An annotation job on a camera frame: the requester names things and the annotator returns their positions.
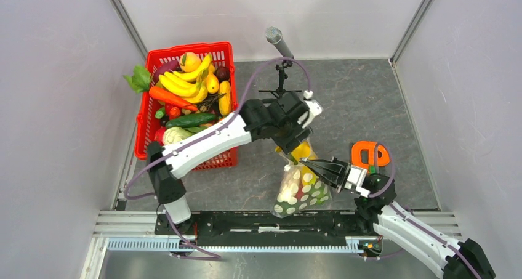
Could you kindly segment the yellow banana bunch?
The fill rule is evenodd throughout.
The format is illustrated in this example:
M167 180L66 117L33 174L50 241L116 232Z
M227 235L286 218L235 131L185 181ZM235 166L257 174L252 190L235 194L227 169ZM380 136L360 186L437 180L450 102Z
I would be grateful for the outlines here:
M163 88L171 93L186 99L189 103L199 104L203 102L208 91L204 86L204 81L209 74L209 67L212 63L211 54L206 54L201 59L200 66L193 72L183 71L165 72L159 76L159 83Z
M298 168L300 171L301 182L303 186L311 185L314 186L318 180L318 177L310 168L304 166L301 161L305 160L316 160L318 157L313 151L310 139L303 141L297 148L291 151L289 154L285 154L281 147L276 147L275 152L283 157L287 161L285 167Z

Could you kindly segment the red plastic basket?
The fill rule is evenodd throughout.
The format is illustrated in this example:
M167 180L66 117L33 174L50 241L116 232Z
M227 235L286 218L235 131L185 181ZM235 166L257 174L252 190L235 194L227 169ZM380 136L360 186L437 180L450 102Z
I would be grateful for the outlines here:
M229 42L212 42L212 43L193 43L174 46L165 49L155 49L148 53L145 67L154 73L163 63L172 60L178 60L182 54L193 52L203 58L206 54L211 54L212 63L215 66L225 66L231 71L231 108L238 108L238 95L236 94L235 83L235 66L233 60L233 49ZM155 117L155 113L160 109L161 104L151 98L149 94L142 94L140 111L136 117L137 131L135 140L135 156L144 160L146 158L147 145L150 144L156 131L160 128L160 119ZM216 169L238 164L237 149L227 150L203 164L195 167L194 170Z

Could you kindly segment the orange tape roll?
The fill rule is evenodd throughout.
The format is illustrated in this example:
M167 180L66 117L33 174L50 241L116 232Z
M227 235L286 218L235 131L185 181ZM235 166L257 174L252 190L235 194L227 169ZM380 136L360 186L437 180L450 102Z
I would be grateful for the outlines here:
M351 144L350 162L352 165L375 171L390 164L391 158L383 145L376 148L377 143L371 141L357 141Z

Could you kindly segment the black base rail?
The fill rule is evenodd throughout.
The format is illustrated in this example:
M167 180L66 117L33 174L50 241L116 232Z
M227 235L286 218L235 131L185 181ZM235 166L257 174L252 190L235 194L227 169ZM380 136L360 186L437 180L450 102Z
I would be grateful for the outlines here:
M343 246L347 237L382 239L353 211L199 211L177 227L198 246Z

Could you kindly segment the dark purple plum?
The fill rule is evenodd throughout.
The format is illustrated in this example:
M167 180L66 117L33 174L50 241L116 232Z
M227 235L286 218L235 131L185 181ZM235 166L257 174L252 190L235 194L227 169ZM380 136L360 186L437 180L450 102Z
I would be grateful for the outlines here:
M231 76L230 70L225 66L217 67L214 74L220 82L229 81Z

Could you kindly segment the green cucumber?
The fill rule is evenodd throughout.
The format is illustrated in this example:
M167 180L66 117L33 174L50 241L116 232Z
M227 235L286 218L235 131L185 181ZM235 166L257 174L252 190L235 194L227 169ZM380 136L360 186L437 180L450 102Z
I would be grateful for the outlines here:
M210 123L215 121L217 116L212 113L192 113L189 115L183 115L178 118L174 118L166 123L166 128L180 127L190 128L197 127L201 124Z

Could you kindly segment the orange toy carrot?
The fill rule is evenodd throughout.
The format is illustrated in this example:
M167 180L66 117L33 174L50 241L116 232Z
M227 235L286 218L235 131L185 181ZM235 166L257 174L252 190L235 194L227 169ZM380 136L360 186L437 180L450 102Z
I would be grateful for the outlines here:
M196 105L193 105L192 103L187 102L186 100L182 99L181 97L164 90L157 86L150 87L148 91L150 97L162 101L164 103L171 104L175 107L179 107L181 109L190 110L193 112L198 111L198 108Z

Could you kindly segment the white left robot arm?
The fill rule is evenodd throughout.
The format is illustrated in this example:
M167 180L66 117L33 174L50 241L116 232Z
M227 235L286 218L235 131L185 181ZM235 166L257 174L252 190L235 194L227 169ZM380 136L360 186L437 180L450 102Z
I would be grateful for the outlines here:
M312 134L310 124L323 109L312 91L287 92L278 99L249 99L213 126L174 144L147 147L147 173L169 225L178 234L193 228L182 178L198 165L232 148L271 139L286 154Z

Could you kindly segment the purple sweet potato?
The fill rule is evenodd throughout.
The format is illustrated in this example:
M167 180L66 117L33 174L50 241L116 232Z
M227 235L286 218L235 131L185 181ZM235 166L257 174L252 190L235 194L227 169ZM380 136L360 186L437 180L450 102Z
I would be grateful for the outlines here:
M169 62L163 63L153 74L153 82L157 83L159 81L159 76L165 74L165 72L173 72L177 70L179 67L179 62L174 59Z

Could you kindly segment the green lettuce leaf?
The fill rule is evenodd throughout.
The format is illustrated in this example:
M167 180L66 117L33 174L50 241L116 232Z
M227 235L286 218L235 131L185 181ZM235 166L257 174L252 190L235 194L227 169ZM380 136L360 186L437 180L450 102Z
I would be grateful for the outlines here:
M123 78L137 94L149 91L152 82L152 74L143 65L136 65L133 74L124 75Z

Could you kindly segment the yellow peach with leaf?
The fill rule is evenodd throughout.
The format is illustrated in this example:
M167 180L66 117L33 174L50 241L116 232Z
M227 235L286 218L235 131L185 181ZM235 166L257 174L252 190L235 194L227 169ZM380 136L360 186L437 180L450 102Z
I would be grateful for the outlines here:
M195 71L200 66L200 64L200 57L193 52L186 52L179 59L179 66L185 73Z

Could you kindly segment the clear dotted zip bag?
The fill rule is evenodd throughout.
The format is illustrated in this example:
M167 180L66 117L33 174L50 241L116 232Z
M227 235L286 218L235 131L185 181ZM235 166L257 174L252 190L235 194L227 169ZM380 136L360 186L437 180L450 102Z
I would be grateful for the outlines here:
M287 171L294 170L298 168L283 168L283 174ZM299 190L296 195L297 202L296 204L289 205L286 202L280 203L277 202L277 199L274 205L271 208L271 213L278 218L285 218L288 216L292 216L294 214L300 213L305 209L314 208L315 206L322 205L327 203L332 199L332 195L329 189L329 186L326 185L319 178L314 186L306 185L303 186L302 182L299 185Z

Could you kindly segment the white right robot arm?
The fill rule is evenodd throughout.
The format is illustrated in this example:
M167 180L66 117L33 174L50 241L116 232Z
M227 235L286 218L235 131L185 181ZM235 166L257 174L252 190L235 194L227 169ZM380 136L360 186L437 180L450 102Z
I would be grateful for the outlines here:
M388 238L421 261L438 278L495 278L482 247L460 241L422 222L396 200L394 175L332 158L301 159L325 184L356 196L355 225L364 234Z

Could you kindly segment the yellow squash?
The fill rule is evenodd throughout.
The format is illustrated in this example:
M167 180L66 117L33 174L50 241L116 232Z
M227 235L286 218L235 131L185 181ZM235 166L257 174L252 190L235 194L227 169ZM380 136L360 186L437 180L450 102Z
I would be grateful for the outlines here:
M231 113L231 84L229 81L222 81L218 91L219 112L222 116L228 116Z

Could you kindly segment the pale green cabbage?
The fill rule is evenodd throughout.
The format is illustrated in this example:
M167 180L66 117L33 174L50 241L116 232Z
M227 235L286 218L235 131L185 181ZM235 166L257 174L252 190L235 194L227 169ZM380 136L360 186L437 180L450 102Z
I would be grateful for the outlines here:
M162 142L163 145L175 144L177 142L183 141L191 137L192 135L192 132L185 130L181 127L172 127L165 130Z

